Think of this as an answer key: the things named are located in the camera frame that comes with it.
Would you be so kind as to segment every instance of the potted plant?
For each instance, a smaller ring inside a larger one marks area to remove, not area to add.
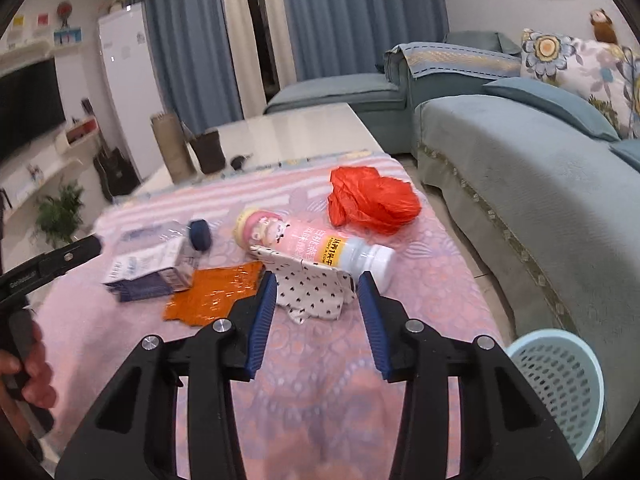
[[[38,200],[36,218],[36,235],[44,235],[54,249],[74,241],[72,236],[82,225],[80,210],[84,207],[80,200],[84,189],[78,186],[78,181],[61,182],[58,191],[58,197],[46,195]]]

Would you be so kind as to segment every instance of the polka dot cloth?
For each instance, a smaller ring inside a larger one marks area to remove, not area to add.
[[[298,324],[309,317],[338,319],[343,306],[356,297],[347,272],[266,247],[252,246],[250,252],[276,275],[277,304]]]

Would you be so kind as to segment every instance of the crumpled red bag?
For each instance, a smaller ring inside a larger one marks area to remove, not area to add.
[[[350,222],[382,235],[393,235],[420,214],[411,184],[380,176],[376,168],[340,167],[331,172],[329,220],[334,227]]]

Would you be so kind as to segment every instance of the light blue basket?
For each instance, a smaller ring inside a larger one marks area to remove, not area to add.
[[[604,378],[596,355],[564,330],[537,330],[506,349],[553,415],[578,460],[595,436],[604,406]]]

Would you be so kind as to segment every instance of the blue curtain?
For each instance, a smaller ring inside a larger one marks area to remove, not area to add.
[[[242,119],[223,0],[128,0],[145,4],[164,102],[190,130]]]
[[[386,50],[442,41],[444,0],[285,0],[299,80],[375,72]]]

